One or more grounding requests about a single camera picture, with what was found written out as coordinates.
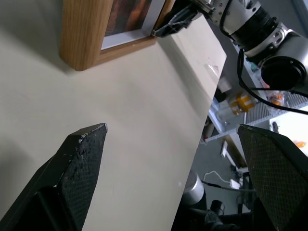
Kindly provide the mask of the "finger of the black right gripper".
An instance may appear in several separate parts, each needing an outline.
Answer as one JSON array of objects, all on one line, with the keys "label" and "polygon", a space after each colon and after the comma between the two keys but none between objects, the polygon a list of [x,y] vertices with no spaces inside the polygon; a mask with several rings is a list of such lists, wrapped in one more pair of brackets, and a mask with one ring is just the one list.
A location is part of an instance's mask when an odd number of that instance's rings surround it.
[{"label": "finger of the black right gripper", "polygon": [[163,21],[152,30],[151,35],[164,38],[176,34],[187,28],[198,14],[199,11],[194,4],[175,4]]}]

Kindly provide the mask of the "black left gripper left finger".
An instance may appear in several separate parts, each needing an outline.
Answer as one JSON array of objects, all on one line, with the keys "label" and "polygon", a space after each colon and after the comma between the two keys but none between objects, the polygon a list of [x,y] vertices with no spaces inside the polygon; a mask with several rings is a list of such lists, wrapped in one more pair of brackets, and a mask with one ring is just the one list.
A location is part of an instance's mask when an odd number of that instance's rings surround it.
[{"label": "black left gripper left finger", "polygon": [[105,123],[67,136],[0,221],[2,231],[80,231],[97,185]]}]

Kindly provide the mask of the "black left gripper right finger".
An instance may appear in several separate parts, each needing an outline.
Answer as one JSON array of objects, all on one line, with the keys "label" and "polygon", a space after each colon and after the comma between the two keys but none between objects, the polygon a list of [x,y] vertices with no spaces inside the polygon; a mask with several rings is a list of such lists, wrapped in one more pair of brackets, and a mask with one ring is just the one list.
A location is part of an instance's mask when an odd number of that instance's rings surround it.
[{"label": "black left gripper right finger", "polygon": [[237,128],[252,184],[276,231],[308,229],[308,158],[286,136]]}]

